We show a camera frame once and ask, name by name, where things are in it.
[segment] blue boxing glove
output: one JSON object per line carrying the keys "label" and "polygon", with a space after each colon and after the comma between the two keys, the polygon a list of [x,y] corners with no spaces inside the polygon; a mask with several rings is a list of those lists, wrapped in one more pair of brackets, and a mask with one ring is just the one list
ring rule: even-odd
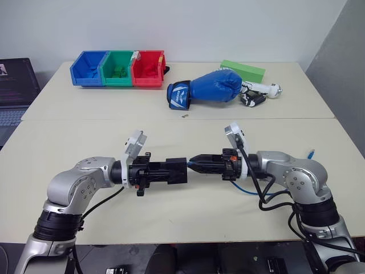
{"label": "blue boxing glove", "polygon": [[241,91],[242,79],[233,70],[217,70],[192,81],[170,84],[167,101],[174,110],[187,110],[191,99],[228,102]]}

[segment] green block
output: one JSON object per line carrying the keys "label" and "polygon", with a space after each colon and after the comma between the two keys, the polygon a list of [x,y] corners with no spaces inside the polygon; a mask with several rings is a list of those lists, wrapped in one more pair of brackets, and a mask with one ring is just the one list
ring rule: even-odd
{"label": "green block", "polygon": [[243,81],[255,83],[261,83],[263,75],[265,74],[265,69],[263,68],[247,66],[228,60],[223,60],[221,67],[228,67],[234,70],[241,76]]}

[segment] floor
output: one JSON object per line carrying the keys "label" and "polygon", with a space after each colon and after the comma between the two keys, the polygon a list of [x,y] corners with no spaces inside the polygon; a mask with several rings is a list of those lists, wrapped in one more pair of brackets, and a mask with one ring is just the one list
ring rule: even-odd
{"label": "floor", "polygon": [[[23,244],[0,243],[9,258],[8,273],[13,273],[21,255]],[[109,267],[127,265],[128,274],[143,274],[150,256],[157,245],[78,245],[78,257],[85,274],[105,273]],[[302,244],[291,242],[221,243],[221,244],[177,244],[179,270],[177,274],[217,273],[217,254],[228,254],[256,274],[269,273],[266,258],[284,258],[288,272],[308,274],[310,267]],[[5,256],[0,250],[0,274],[5,273]]]}

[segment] red object in bin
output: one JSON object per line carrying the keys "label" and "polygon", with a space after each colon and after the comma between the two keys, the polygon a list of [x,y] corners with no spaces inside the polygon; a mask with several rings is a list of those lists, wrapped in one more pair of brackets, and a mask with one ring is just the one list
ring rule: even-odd
{"label": "red object in bin", "polygon": [[160,87],[166,60],[163,50],[140,50],[140,59],[132,63],[132,84],[137,87]]}

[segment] white table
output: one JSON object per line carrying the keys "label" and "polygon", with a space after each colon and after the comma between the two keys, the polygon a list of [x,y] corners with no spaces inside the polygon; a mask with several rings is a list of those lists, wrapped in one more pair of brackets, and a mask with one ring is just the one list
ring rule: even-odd
{"label": "white table", "polygon": [[[120,157],[138,128],[148,136],[141,154],[152,161],[221,153],[230,147],[224,127],[231,121],[117,120],[24,121],[0,151],[0,242],[24,243],[34,229],[57,173],[89,156]],[[328,185],[352,236],[364,235],[362,171],[365,160],[336,119],[241,120],[251,152],[277,150],[314,159],[328,172]],[[289,208],[258,209],[258,198],[223,182],[219,175],[189,171],[188,184],[152,183],[143,198],[134,189],[95,210],[78,233],[78,244],[180,243],[296,239],[287,227]],[[252,182],[240,182],[253,190]],[[92,205],[119,187],[100,190]]]}
{"label": "white table", "polygon": [[23,116],[23,120],[199,120],[262,118],[333,118],[334,115],[297,63],[248,63],[266,69],[263,83],[283,88],[277,99],[249,108],[239,99],[228,103],[200,102],[189,111],[170,110],[169,83],[192,80],[219,68],[219,63],[170,63],[164,84],[157,89],[84,88],[71,83],[65,62]]}

